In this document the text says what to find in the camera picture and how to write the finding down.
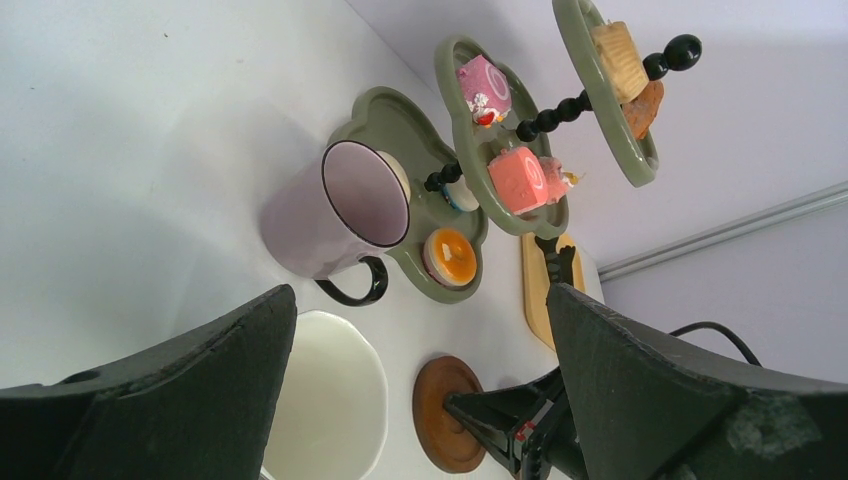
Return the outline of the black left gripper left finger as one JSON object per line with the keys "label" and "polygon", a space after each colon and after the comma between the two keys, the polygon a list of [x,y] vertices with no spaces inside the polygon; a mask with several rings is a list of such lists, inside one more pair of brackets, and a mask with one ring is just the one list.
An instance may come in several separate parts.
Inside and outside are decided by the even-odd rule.
{"label": "black left gripper left finger", "polygon": [[297,307],[279,285],[123,359],[1,392],[5,479],[256,479]]}

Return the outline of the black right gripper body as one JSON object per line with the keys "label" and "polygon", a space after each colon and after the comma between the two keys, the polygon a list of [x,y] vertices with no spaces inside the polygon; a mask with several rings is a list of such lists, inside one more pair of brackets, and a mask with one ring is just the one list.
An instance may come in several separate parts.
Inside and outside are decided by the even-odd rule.
{"label": "black right gripper body", "polygon": [[587,477],[559,368],[515,387],[451,393],[444,406],[517,479],[547,479],[553,470]]}

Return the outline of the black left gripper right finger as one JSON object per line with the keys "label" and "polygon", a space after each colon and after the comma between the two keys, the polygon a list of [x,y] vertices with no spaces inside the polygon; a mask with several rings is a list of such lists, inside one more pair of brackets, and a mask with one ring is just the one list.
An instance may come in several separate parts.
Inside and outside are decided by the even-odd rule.
{"label": "black left gripper right finger", "polygon": [[592,479],[843,479],[847,387],[705,350],[566,284],[547,296]]}

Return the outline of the brown wooden cup lid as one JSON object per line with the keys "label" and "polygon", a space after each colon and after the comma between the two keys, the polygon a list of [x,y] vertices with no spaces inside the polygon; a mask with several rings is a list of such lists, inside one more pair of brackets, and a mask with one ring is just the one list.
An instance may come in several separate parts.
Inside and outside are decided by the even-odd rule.
{"label": "brown wooden cup lid", "polygon": [[428,361],[419,371],[412,394],[415,431],[423,452],[440,470],[466,474],[475,470],[486,451],[444,407],[452,394],[479,393],[482,387],[472,369],[446,355]]}

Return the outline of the yellow serving tray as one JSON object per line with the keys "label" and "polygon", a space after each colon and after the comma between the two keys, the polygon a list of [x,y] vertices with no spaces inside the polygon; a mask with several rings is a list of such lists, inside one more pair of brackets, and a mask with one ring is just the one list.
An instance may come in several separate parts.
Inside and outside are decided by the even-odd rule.
{"label": "yellow serving tray", "polygon": [[[538,238],[534,234],[523,235],[520,239],[526,323],[533,335],[555,352],[556,348],[546,305],[550,282],[545,254],[537,245],[536,240]],[[559,250],[565,247],[575,247],[575,249],[577,247],[575,241],[568,234],[563,234],[557,239],[555,253],[559,253]],[[582,259],[578,250],[575,252],[571,267],[574,286],[582,293],[588,294],[582,267]]]}

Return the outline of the orange glazed donut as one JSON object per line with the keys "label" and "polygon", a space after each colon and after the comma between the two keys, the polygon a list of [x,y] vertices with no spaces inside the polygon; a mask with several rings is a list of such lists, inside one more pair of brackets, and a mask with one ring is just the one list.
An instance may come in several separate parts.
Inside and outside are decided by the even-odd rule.
{"label": "orange glazed donut", "polygon": [[439,228],[431,233],[424,243],[422,259],[428,274],[448,288],[466,287],[478,272],[471,242],[454,228]]}

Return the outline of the pink strawberry cake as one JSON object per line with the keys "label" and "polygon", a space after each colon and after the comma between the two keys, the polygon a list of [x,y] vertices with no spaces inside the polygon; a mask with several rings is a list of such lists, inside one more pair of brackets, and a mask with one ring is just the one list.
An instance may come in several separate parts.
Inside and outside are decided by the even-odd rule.
{"label": "pink strawberry cake", "polygon": [[548,189],[547,205],[558,203],[581,179],[580,176],[566,171],[561,161],[555,157],[540,157],[539,164]]}

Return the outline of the pink swirl cake slice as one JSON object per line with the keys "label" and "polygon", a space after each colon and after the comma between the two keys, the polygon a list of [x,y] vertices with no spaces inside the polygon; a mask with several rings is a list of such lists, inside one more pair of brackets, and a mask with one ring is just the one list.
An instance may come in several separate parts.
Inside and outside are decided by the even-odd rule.
{"label": "pink swirl cake slice", "polygon": [[502,150],[487,168],[499,199],[512,214],[522,215],[546,204],[546,177],[529,148]]}

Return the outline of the green three-tier dessert stand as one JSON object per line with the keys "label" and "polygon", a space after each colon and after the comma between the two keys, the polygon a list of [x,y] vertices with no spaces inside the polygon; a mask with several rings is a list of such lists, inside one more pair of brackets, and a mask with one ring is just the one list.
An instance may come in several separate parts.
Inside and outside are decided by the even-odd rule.
{"label": "green three-tier dessert stand", "polygon": [[[473,39],[454,35],[445,38],[435,52],[434,67],[443,102],[451,116],[451,143],[444,142],[423,111],[399,91],[378,86],[362,93],[354,102],[351,118],[333,133],[334,140],[358,140],[371,147],[401,150],[400,164],[411,182],[412,220],[407,238],[389,252],[407,278],[430,299],[456,304],[473,295],[478,281],[463,288],[439,284],[427,272],[422,249],[438,226],[461,228],[474,249],[485,240],[490,224],[521,236],[532,233],[545,240],[561,236],[569,222],[566,200],[543,205],[522,215],[512,214],[499,199],[488,172],[488,164],[502,150],[524,146],[535,155],[549,155],[548,136],[564,122],[592,113],[612,156],[634,187],[655,179],[659,158],[652,136],[633,137],[600,64],[589,30],[605,21],[590,1],[566,0],[553,5],[562,41],[583,91],[567,98],[553,109],[539,110],[517,75],[505,64],[493,63],[507,77],[513,107],[500,123],[489,128],[476,125],[457,80],[456,72],[484,49]],[[671,71],[694,67],[702,55],[701,40],[681,34],[666,47],[640,56],[650,81],[661,80]],[[454,209],[442,194],[446,183],[465,176],[480,207],[474,212]]]}

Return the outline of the brown croissant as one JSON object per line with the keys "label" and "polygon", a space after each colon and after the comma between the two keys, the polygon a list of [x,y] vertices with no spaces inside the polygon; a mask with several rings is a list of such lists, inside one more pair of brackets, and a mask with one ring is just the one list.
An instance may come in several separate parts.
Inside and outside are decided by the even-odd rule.
{"label": "brown croissant", "polygon": [[664,94],[662,81],[650,81],[637,97],[622,105],[622,113],[635,139],[642,140],[647,136],[658,115]]}

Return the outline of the purple swirl cake slice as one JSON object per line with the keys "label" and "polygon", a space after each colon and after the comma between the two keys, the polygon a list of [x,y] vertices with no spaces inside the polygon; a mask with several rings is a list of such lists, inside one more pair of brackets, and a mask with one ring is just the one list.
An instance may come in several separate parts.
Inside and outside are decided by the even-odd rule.
{"label": "purple swirl cake slice", "polygon": [[511,89],[506,75],[483,55],[463,64],[457,80],[472,121],[489,128],[502,122],[512,110]]}

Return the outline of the beige round cookie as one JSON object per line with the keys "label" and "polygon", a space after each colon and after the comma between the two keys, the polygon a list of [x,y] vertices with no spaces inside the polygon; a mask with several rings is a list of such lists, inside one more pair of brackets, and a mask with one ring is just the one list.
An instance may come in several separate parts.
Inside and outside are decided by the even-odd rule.
{"label": "beige round cookie", "polygon": [[618,103],[631,102],[650,80],[627,24],[616,21],[594,26],[589,34]]}

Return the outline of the white glazed donut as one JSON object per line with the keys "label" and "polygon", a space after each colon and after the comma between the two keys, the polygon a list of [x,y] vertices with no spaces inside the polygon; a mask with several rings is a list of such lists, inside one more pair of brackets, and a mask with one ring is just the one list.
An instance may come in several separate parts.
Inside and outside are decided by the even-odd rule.
{"label": "white glazed donut", "polygon": [[378,150],[377,154],[386,162],[386,164],[391,168],[391,170],[397,177],[404,192],[406,202],[409,203],[411,199],[411,187],[405,169],[402,167],[400,162],[390,153]]}

